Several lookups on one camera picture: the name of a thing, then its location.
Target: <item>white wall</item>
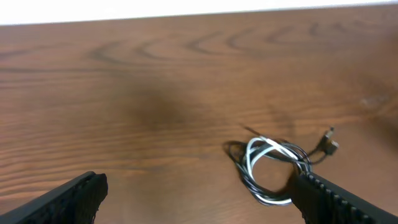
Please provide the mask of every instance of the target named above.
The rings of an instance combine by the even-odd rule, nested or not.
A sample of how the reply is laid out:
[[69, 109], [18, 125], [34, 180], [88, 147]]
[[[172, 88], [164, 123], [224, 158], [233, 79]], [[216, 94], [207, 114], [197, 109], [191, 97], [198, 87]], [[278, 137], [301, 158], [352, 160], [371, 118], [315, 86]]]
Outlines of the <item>white wall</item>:
[[398, 0], [3, 0], [0, 25], [378, 4]]

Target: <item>cable bundle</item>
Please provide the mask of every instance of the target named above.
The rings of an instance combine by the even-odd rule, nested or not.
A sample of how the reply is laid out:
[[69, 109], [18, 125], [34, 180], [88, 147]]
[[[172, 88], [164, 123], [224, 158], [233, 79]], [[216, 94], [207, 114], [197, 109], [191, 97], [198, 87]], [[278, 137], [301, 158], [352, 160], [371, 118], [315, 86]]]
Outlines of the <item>cable bundle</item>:
[[[325, 133], [318, 146], [308, 154], [295, 144], [285, 141], [277, 143], [272, 139], [261, 136], [250, 128], [247, 129], [257, 134], [258, 137], [252, 138], [247, 144], [238, 142], [240, 146], [246, 148], [244, 154], [239, 156], [239, 159], [236, 159], [231, 152], [232, 145], [229, 145], [228, 154], [238, 168], [243, 184], [249, 189], [253, 197], [263, 205], [288, 205], [292, 203], [292, 200], [284, 190], [272, 192], [256, 183], [252, 170], [261, 157], [290, 162], [294, 164], [299, 172], [311, 172], [313, 164], [318, 164], [327, 155], [332, 155], [338, 147], [336, 142], [330, 140], [333, 128]], [[309, 157], [318, 151], [323, 151], [325, 154], [316, 162], [311, 162]]]

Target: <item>wooden table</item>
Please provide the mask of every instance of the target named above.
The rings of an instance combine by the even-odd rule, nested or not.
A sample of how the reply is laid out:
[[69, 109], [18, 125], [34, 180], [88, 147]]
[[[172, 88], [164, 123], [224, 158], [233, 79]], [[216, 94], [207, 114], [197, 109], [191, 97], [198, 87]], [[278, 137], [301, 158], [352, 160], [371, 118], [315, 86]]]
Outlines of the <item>wooden table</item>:
[[[264, 207], [223, 152], [248, 125], [398, 215], [398, 6], [0, 27], [0, 213], [93, 170], [96, 223], [303, 223]], [[255, 176], [282, 187], [289, 164]]]

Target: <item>cable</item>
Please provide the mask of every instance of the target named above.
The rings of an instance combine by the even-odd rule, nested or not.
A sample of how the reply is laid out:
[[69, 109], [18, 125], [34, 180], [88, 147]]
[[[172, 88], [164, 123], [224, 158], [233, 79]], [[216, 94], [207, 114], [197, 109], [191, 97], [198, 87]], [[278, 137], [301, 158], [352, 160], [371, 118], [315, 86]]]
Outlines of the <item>cable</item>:
[[321, 163], [327, 154], [316, 162], [312, 162], [309, 157], [318, 152], [319, 148], [315, 148], [307, 154], [301, 147], [295, 144], [289, 142], [277, 143], [272, 139], [261, 136], [252, 129], [247, 129], [259, 136], [252, 138], [247, 144], [244, 142], [234, 142], [234, 144], [245, 148], [244, 154], [241, 154], [239, 159], [236, 159], [231, 152], [233, 144], [230, 144], [228, 148], [228, 154], [238, 168], [243, 184], [249, 189], [253, 197], [263, 205], [288, 205], [292, 203], [285, 190], [272, 192], [256, 183], [252, 173], [256, 162], [262, 157], [268, 157], [282, 162], [290, 162], [299, 172], [311, 172], [312, 165]]

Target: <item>wooden surface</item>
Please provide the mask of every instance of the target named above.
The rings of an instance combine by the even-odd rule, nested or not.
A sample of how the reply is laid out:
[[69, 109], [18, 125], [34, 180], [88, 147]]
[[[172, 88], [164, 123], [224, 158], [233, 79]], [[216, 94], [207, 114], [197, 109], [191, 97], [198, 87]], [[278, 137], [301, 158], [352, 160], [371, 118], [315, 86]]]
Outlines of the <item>wooden surface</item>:
[[[258, 204], [221, 145], [240, 124], [398, 215], [398, 6], [0, 27], [0, 213], [87, 170], [96, 223], [303, 223]], [[277, 189], [290, 166], [263, 160]]]

